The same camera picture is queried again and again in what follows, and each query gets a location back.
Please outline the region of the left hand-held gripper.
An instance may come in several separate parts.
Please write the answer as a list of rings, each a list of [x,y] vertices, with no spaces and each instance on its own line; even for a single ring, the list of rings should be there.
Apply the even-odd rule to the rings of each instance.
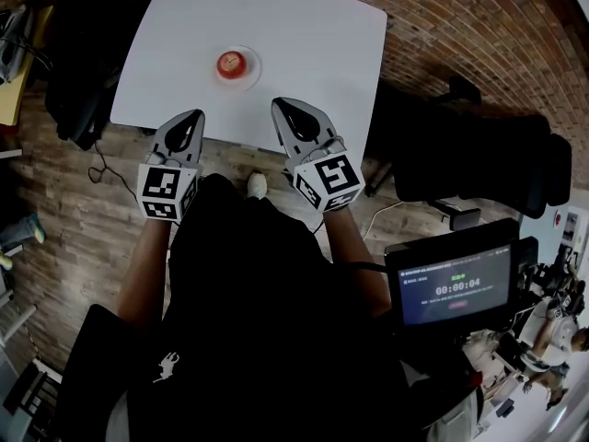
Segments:
[[[137,200],[148,219],[180,223],[198,190],[205,115],[182,112],[160,126],[145,163],[139,165]]]

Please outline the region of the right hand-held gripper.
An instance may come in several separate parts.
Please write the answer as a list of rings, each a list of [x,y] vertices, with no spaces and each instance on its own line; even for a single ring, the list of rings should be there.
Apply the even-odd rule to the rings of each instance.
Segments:
[[[298,99],[274,99],[271,117],[289,157],[286,169],[294,188],[318,213],[341,209],[358,198],[365,186],[360,165],[324,111]]]

